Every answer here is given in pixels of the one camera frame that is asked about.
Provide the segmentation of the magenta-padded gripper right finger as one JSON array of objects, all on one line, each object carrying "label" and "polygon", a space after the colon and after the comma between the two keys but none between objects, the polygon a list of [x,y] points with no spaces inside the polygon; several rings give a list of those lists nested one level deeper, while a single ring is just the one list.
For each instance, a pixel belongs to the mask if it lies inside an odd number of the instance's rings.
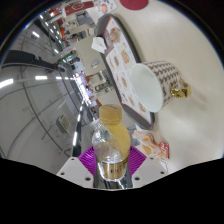
[{"label": "magenta-padded gripper right finger", "polygon": [[135,147],[130,148],[128,171],[133,188],[143,187],[167,175],[156,158],[146,157]]}]

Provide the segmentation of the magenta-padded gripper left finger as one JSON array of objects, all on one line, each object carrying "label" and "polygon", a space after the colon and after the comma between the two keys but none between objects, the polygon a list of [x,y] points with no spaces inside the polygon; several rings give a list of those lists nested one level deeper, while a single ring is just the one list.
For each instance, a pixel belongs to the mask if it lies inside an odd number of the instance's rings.
[{"label": "magenta-padded gripper left finger", "polygon": [[57,175],[78,186],[92,188],[96,174],[96,159],[93,148],[85,150],[78,157],[70,157]]}]

